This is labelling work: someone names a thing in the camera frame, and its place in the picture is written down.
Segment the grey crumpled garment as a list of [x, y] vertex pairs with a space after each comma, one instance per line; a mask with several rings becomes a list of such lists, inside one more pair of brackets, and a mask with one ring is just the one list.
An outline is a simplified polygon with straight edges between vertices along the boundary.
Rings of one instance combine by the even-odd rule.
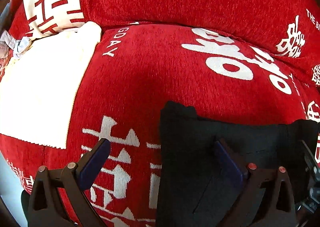
[[20, 59], [29, 50], [32, 41], [26, 36], [18, 40], [6, 30], [11, 19], [10, 7], [11, 3], [7, 3], [1, 13], [1, 59], [9, 56], [9, 50], [12, 50], [14, 58]]

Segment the red wedding sofa cover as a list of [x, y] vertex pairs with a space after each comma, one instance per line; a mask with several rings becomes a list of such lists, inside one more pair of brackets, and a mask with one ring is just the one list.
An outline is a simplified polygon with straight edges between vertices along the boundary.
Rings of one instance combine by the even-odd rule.
[[1, 134], [25, 204], [39, 167], [63, 169], [105, 138], [110, 154], [84, 195], [105, 226], [157, 226], [167, 102], [250, 126], [319, 123], [315, 0], [11, 0], [14, 38], [101, 27], [74, 100], [65, 149]]

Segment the white cloth mat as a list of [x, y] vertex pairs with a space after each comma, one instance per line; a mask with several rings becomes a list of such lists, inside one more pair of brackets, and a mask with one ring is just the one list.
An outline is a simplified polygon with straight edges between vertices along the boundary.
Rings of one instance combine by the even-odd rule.
[[65, 149], [76, 93], [101, 39], [101, 27], [38, 39], [1, 80], [1, 134]]

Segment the black pants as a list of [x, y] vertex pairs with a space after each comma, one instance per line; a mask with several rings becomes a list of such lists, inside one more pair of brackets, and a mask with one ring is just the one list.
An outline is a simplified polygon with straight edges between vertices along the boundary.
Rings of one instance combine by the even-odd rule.
[[319, 226], [319, 123], [250, 126], [161, 110], [157, 226]]

